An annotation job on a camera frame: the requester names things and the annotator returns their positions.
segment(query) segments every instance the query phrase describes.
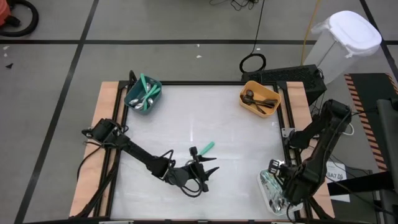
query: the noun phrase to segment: teal bin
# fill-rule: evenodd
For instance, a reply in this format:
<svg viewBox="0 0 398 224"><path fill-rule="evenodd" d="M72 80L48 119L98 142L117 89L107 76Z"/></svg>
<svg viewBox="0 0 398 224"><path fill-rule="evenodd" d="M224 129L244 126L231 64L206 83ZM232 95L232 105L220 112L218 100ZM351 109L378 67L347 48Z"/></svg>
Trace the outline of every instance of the teal bin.
<svg viewBox="0 0 398 224"><path fill-rule="evenodd" d="M137 110L134 108L134 106L131 106L129 102L133 99L141 99L146 95L144 85L142 84L141 79L139 79L134 86L130 89L130 91L127 93L126 97L124 98L124 104L128 107L130 107L133 111L142 114L142 115L147 115L150 113L152 108L156 105L156 103L160 100L160 97L162 96L162 84L161 82L154 80L151 77L145 76L145 80L147 83L150 83L150 85L153 87L154 85L157 85L158 88L160 88L160 91L154 95L151 96L151 98L154 100L154 103L152 106L149 106L148 108L144 110Z"/></svg>

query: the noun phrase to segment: black stand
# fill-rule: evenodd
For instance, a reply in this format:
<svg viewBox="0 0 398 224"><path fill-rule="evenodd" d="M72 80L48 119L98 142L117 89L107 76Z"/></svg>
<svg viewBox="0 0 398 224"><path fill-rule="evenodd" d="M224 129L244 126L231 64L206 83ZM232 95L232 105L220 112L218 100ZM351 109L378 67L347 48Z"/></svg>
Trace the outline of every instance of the black stand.
<svg viewBox="0 0 398 224"><path fill-rule="evenodd" d="M339 184L350 189L350 192L339 186ZM389 190L394 189L394 184L392 182L390 172L381 172L377 174L366 175L364 177L332 182L328 184L328 188L330 196L334 196L359 192L371 192L382 189Z"/></svg>

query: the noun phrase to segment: orange bin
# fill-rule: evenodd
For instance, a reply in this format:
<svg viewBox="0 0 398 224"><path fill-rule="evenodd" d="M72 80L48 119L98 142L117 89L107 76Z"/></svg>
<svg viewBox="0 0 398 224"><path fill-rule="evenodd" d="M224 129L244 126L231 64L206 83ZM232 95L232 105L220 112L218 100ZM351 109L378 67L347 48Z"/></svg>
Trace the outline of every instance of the orange bin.
<svg viewBox="0 0 398 224"><path fill-rule="evenodd" d="M251 90L254 93L254 99L255 100L277 100L278 102L275 104L273 108L268 108L265 106L259 106L266 114L262 114L260 111L257 110L257 106L255 104L247 105L242 102L242 99L240 98L240 95L245 95L246 90ZM248 109L249 111L252 111L253 113L257 114L258 116L262 118L267 118L270 115L274 114L276 109L278 108L280 104L280 95L272 90L267 89L265 86L261 85L258 82L255 81L248 81L245 86L243 87L241 93L239 95L239 104L243 106L244 108Z"/></svg>

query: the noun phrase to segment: plastic bin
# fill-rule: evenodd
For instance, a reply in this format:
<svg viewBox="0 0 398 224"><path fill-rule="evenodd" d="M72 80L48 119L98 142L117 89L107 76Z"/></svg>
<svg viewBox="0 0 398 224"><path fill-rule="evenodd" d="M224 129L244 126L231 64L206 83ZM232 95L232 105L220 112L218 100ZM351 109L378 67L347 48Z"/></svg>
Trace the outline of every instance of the plastic bin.
<svg viewBox="0 0 398 224"><path fill-rule="evenodd" d="M266 112L266 114L262 114L257 110L257 107L255 104L252 105L247 105L242 102L242 99L240 98L240 95L245 95L246 90L251 90L254 93L254 99L255 100L265 100L265 99L270 99L270 100L278 100L278 102L275 104L273 108L268 108L265 106L260 106L261 109ZM272 114L275 113L276 109L278 108L280 104L280 95L272 90L267 89L265 86L259 84L258 82L255 81L248 81L242 91L239 94L239 104L243 106L244 108L248 109L249 111L252 111L253 113L257 114L258 116L262 118L267 118L271 116Z"/></svg>
<svg viewBox="0 0 398 224"><path fill-rule="evenodd" d="M315 64L325 76L325 84L354 64L361 57L374 54L380 46L380 33L362 16L351 11L333 14L312 28L322 33L304 65Z"/></svg>
<svg viewBox="0 0 398 224"><path fill-rule="evenodd" d="M137 110L133 106L129 104L129 102L133 99L141 99L143 96L145 96L146 92L144 89L144 86L142 85L141 79L136 81L136 83L132 86L131 90L127 93L126 97L124 98L124 104L130 107L133 111L147 115L150 113L152 108L156 105L156 103L159 101L160 97L162 96L162 84L161 82L154 80L151 77L145 76L145 80L147 83L150 83L151 86L157 85L158 88L160 88L160 91L154 95L151 96L151 98L154 100L154 103L148 107L147 110Z"/></svg>

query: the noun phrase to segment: trash can lid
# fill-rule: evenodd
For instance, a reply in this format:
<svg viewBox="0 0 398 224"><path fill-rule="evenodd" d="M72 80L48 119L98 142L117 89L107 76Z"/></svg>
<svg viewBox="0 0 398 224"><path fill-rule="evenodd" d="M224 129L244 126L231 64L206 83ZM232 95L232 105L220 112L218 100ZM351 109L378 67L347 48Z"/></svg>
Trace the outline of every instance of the trash can lid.
<svg viewBox="0 0 398 224"><path fill-rule="evenodd" d="M329 18L328 23L335 38L355 55L373 54L379 48L380 33L355 12L337 12Z"/></svg>

